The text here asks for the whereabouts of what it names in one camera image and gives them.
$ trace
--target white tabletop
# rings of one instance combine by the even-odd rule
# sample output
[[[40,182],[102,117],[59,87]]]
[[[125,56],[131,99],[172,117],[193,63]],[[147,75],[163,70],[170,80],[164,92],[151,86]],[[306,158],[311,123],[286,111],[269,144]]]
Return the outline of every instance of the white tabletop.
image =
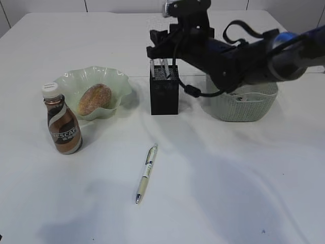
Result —
[[[283,30],[264,11],[209,14],[217,37],[234,19],[260,32]],[[148,30],[171,20],[28,14],[0,39],[1,242],[323,243],[324,75],[280,84],[270,112],[255,123],[219,121],[206,100],[183,91],[179,115],[151,116]],[[202,73],[179,63],[184,82],[204,88]],[[133,100],[110,119],[80,121],[82,150],[61,155],[49,137],[40,87],[93,65],[128,74]],[[155,142],[149,186],[135,205]]]

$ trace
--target bread roll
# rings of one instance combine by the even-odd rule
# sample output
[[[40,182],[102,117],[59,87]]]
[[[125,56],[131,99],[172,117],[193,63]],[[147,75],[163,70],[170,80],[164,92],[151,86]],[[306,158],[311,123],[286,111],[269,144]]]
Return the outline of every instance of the bread roll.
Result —
[[[93,85],[79,101],[77,112],[81,116],[91,114],[95,109],[106,107],[111,102],[112,91],[104,84]]]

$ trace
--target green wavy bowl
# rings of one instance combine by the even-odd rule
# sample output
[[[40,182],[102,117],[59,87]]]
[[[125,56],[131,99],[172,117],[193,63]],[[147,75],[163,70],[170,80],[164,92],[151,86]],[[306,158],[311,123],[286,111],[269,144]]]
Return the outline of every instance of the green wavy bowl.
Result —
[[[82,70],[72,70],[62,75],[55,81],[60,91],[66,98],[66,103],[79,119],[93,120],[95,118],[108,118],[120,105],[121,99],[131,94],[132,88],[128,82],[128,76],[122,72],[98,66],[88,67]],[[77,107],[81,97],[93,85],[105,84],[112,90],[112,99],[108,107],[98,108],[91,114],[81,116],[77,113]]]

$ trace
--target black pen holder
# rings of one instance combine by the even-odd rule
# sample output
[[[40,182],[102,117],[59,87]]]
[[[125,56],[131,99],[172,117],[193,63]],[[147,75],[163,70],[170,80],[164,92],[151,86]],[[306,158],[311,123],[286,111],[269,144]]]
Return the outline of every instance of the black pen holder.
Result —
[[[178,67],[168,66],[170,78],[166,79],[165,70],[154,66],[154,76],[150,71],[151,115],[178,114]]]

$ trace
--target plastic bottle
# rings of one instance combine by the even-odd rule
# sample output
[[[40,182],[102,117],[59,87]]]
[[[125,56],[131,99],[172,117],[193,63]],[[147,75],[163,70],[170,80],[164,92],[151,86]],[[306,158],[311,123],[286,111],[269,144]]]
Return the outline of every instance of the plastic bottle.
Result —
[[[47,107],[47,125],[56,149],[62,154],[73,154],[82,146],[76,116],[66,105],[57,83],[43,85],[42,94]]]

